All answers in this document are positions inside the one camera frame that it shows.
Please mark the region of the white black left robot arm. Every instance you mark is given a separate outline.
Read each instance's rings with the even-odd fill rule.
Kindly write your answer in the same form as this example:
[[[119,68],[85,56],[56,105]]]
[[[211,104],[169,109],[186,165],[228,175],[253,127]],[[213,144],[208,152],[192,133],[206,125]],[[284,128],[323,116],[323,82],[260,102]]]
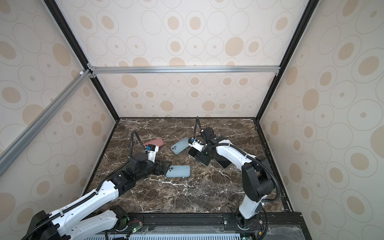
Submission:
[[[122,210],[108,210],[94,217],[89,215],[134,188],[138,181],[151,175],[165,175],[171,165],[171,161],[156,160],[155,154],[135,154],[88,194],[51,213],[35,214],[23,239],[80,240],[115,228],[124,215]]]

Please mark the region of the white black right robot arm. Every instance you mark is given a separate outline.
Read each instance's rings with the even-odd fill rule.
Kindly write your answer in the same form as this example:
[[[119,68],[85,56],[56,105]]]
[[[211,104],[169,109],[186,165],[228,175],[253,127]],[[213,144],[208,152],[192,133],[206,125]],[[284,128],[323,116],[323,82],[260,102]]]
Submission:
[[[266,203],[278,202],[281,186],[269,160],[257,158],[234,145],[229,139],[216,136],[212,128],[201,129],[200,135],[189,138],[189,155],[209,165],[215,160],[223,168],[233,164],[242,173],[245,197],[238,208],[239,220],[248,221],[259,214]]]

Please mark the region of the black phone silver edge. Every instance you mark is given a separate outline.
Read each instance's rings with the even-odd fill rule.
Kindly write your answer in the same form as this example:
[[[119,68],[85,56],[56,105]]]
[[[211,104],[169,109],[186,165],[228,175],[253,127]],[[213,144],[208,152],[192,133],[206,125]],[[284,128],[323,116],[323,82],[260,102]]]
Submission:
[[[190,147],[188,151],[188,155],[191,156],[192,158],[195,158],[198,152],[199,151],[197,149]]]

